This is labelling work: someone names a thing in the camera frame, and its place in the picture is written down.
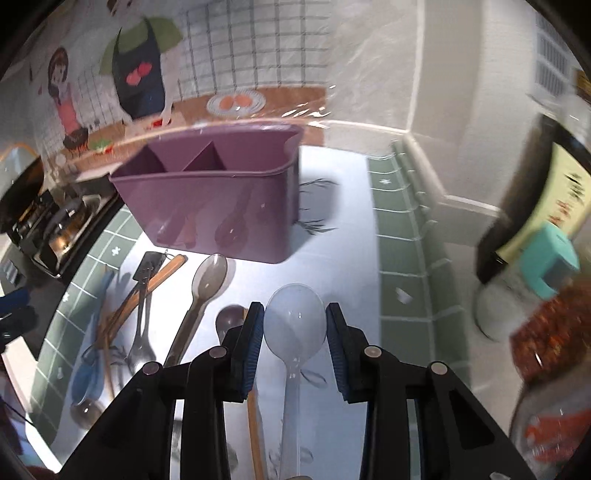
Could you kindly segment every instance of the screw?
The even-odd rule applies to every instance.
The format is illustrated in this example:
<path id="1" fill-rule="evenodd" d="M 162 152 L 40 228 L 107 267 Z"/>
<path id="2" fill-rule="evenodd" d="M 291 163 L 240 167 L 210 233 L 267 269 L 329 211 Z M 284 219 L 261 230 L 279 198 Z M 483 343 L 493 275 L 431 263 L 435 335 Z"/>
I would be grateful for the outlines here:
<path id="1" fill-rule="evenodd" d="M 435 362 L 431 365 L 431 370 L 433 371 L 434 374 L 437 375 L 445 375 L 447 373 L 447 367 L 445 364 L 442 364 L 441 362 Z"/>
<path id="2" fill-rule="evenodd" d="M 226 347 L 223 346 L 214 346 L 212 348 L 209 349 L 209 356 L 211 358 L 222 358 L 224 356 L 226 356 L 226 353 L 228 351 L 226 350 Z"/>
<path id="3" fill-rule="evenodd" d="M 146 375 L 154 375 L 158 370 L 160 370 L 158 362 L 148 362 L 142 367 L 142 372 Z"/>
<path id="4" fill-rule="evenodd" d="M 363 352 L 370 358 L 379 358 L 382 355 L 381 348 L 373 345 L 366 347 Z"/>

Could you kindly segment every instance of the red spice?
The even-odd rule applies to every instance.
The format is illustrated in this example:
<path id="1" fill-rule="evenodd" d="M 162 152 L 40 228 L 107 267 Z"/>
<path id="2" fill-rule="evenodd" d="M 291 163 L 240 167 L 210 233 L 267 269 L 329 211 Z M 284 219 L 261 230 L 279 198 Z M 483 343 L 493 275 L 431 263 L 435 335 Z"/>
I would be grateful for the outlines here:
<path id="1" fill-rule="evenodd" d="M 511 336 L 513 362 L 527 383 L 579 363 L 591 339 L 591 283 L 564 288 Z"/>

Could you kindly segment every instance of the purple utensil holder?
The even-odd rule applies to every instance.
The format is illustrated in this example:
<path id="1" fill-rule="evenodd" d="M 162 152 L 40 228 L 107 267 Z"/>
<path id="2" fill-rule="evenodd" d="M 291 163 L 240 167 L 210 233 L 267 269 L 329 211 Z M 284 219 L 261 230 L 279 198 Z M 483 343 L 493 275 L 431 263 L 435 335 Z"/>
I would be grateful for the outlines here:
<path id="1" fill-rule="evenodd" d="M 302 136 L 268 123 L 163 135 L 111 182 L 154 245 L 275 264 L 298 220 Z"/>

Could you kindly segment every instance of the cartoon woman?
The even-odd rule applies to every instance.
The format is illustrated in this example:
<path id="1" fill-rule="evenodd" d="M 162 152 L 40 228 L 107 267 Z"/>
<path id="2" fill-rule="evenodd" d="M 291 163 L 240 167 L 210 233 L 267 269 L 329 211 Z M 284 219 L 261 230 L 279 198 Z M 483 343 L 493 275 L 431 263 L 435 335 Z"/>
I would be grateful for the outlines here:
<path id="1" fill-rule="evenodd" d="M 64 127 L 64 147 L 70 151 L 83 151 L 88 145 L 88 129 L 81 126 L 74 110 L 72 88 L 68 77 L 68 54 L 66 49 L 59 47 L 51 56 L 47 69 L 49 95 L 56 104 L 57 114 Z"/>

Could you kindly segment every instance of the white wall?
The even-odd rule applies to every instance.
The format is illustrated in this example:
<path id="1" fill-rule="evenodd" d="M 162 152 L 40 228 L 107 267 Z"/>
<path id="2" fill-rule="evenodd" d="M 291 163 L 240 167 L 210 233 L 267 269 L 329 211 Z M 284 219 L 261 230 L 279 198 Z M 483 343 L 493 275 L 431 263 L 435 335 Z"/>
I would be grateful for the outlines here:
<path id="1" fill-rule="evenodd" d="M 474 245 L 502 214 L 542 110 L 529 97 L 534 28 L 535 11 L 525 0 L 425 2 L 409 143 L 439 202 L 434 215 L 447 230 L 446 241 Z"/>
<path id="2" fill-rule="evenodd" d="M 423 0 L 333 0 L 331 119 L 406 129 Z"/>
<path id="3" fill-rule="evenodd" d="M 23 67 L 0 83 L 0 153 L 16 142 L 35 148 L 34 119 L 28 110 L 28 82 L 28 69 Z"/>
<path id="4" fill-rule="evenodd" d="M 534 77 L 535 11 L 524 0 L 484 0 L 478 85 L 460 143 L 450 194 L 499 206 L 541 108 Z"/>

